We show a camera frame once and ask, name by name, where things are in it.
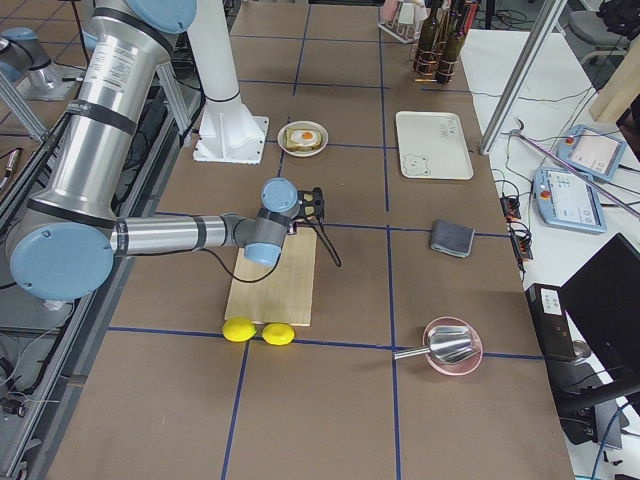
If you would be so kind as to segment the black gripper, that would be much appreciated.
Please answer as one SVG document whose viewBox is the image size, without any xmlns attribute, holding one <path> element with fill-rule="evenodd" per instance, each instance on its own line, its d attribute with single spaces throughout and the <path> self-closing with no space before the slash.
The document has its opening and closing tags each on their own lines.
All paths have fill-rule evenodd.
<svg viewBox="0 0 640 480">
<path fill-rule="evenodd" d="M 324 233 L 325 200 L 320 187 L 298 191 L 299 210 L 289 225 L 289 232 L 296 233 L 299 225 L 307 225 L 316 233 Z"/>
</svg>

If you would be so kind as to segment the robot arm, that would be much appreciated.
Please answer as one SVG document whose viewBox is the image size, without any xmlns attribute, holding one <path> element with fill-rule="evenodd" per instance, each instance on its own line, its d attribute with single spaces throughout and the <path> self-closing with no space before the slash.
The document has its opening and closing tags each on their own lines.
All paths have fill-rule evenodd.
<svg viewBox="0 0 640 480">
<path fill-rule="evenodd" d="M 27 100 L 64 100 L 82 82 L 83 72 L 55 63 L 30 28 L 1 32 L 1 73 Z"/>
<path fill-rule="evenodd" d="M 78 97 L 67 107 L 63 148 L 47 186 L 32 195 L 5 251 L 27 293 L 69 301 L 99 288 L 118 256 L 150 256 L 234 246 L 274 267 L 293 224 L 307 219 L 319 191 L 284 178 L 264 184 L 252 218 L 119 218 L 111 207 L 153 77 L 186 33 L 204 100 L 195 159 L 258 163 L 268 121 L 243 104 L 219 1 L 100 1 L 97 43 Z"/>
</svg>

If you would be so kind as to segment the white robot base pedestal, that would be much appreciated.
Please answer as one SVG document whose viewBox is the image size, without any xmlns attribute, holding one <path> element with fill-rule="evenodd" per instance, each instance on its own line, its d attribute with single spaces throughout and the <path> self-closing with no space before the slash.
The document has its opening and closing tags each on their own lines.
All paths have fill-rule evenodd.
<svg viewBox="0 0 640 480">
<path fill-rule="evenodd" d="M 223 3 L 199 1 L 188 36 L 205 97 L 194 159 L 259 164 L 269 119 L 241 98 Z"/>
</svg>

